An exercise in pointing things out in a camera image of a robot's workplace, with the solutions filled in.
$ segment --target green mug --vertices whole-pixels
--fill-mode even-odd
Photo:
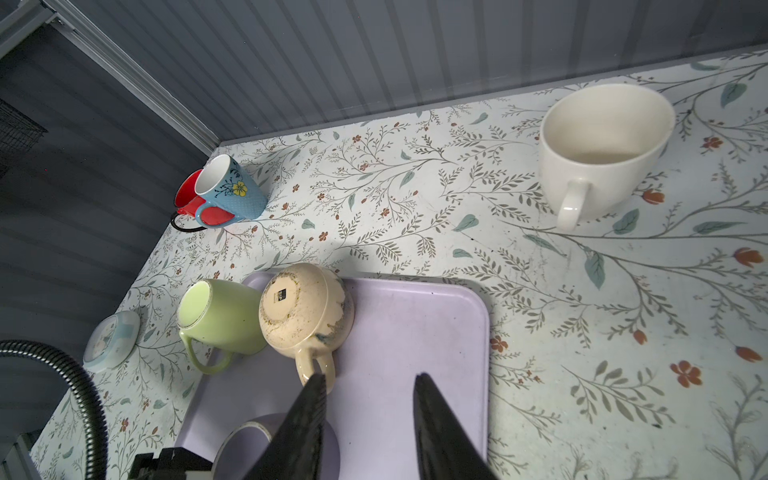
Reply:
[[[228,280],[200,280],[179,304],[179,336],[195,367],[208,375],[225,369],[234,353],[253,355],[266,346],[259,326],[261,293]],[[224,351],[214,366],[205,366],[192,350],[192,339]]]

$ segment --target purple tray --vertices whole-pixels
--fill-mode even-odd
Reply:
[[[243,283],[263,290],[272,273]],[[488,429],[488,310],[463,286],[344,279],[355,324],[337,351],[327,419],[339,439],[341,480],[419,478],[413,382],[429,373],[485,459]],[[209,360],[218,360],[217,353]],[[204,376],[176,441],[213,461],[237,426],[285,412],[301,390],[293,359],[269,346]]]

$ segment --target red mug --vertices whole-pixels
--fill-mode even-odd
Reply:
[[[177,217],[180,215],[190,215],[194,217],[197,213],[197,209],[200,208],[200,205],[205,203],[205,199],[194,193],[194,185],[195,182],[197,182],[197,178],[200,176],[201,171],[203,171],[202,168],[187,177],[184,183],[181,184],[181,187],[179,187],[179,191],[176,192],[176,200],[174,200],[174,205],[176,206],[177,210],[176,213],[170,218],[170,224],[173,226],[173,228],[181,232],[200,232],[207,229],[206,227],[183,228],[176,225]],[[222,210],[219,207],[209,207],[200,215],[200,219],[206,225],[210,225],[211,227],[226,223],[233,218],[234,214],[231,214],[226,210]]]

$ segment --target mug handle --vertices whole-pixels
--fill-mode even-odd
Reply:
[[[192,362],[192,365],[194,365],[194,367],[200,370],[202,373],[205,373],[206,375],[213,375],[214,373],[218,373],[226,369],[226,367],[230,364],[230,360],[232,359],[232,352],[224,352],[224,359],[218,362],[216,365],[203,365],[200,363],[200,361],[197,360],[197,356],[194,354],[194,350],[192,350],[192,337],[182,332],[181,330],[179,330],[179,336],[181,337],[181,342],[184,344],[184,348],[187,349],[187,356]]]
[[[563,204],[558,212],[558,228],[561,230],[573,230],[584,209],[584,201],[587,199],[590,183],[586,180],[571,180],[568,182],[568,191],[565,192]]]
[[[306,385],[310,377],[315,373],[312,363],[314,350],[301,349],[296,352],[296,371],[299,373],[301,384]],[[328,352],[316,357],[320,364],[320,371],[326,376],[326,393],[331,393],[333,383],[336,382],[336,367],[333,365],[333,353]]]
[[[203,218],[202,218],[201,215],[203,214],[205,209],[211,208],[211,207],[217,207],[217,205],[214,205],[211,202],[209,202],[208,200],[205,200],[205,203],[200,205],[197,208],[197,212],[195,212],[194,219],[197,220],[197,222],[200,225],[202,225],[203,227],[206,227],[206,228],[221,228],[221,227],[226,227],[227,225],[231,225],[232,223],[236,223],[236,222],[239,222],[241,220],[245,220],[245,217],[239,217],[239,216],[235,215],[234,217],[232,217],[231,220],[227,220],[224,223],[218,223],[216,225],[208,225],[207,223],[203,222]]]
[[[185,232],[185,233],[194,233],[194,232],[201,232],[203,230],[207,230],[206,227],[195,227],[195,228],[179,227],[178,225],[176,225],[176,219],[179,216],[180,214],[178,212],[174,212],[174,214],[170,216],[170,225],[176,230],[179,230],[180,232]]]

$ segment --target blue mug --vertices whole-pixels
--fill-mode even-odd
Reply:
[[[194,185],[194,193],[205,200],[197,208],[195,219],[203,227],[225,227],[241,220],[255,220],[266,208],[266,197],[248,173],[229,155],[219,155],[205,166]],[[232,220],[207,225],[200,215],[211,207],[219,207],[234,215]]]

